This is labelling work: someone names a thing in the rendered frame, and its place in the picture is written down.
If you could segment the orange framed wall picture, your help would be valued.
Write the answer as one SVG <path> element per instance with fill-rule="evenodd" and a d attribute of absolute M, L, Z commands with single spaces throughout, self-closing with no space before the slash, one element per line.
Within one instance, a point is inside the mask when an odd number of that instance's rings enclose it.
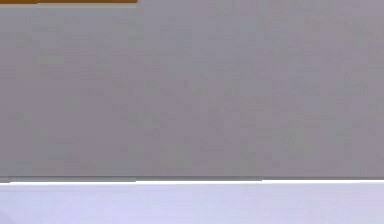
<path fill-rule="evenodd" d="M 0 0 L 0 5 L 3 4 L 56 4 L 56 3 L 101 3 L 101 4 L 125 4 L 138 3 L 139 0 Z"/>

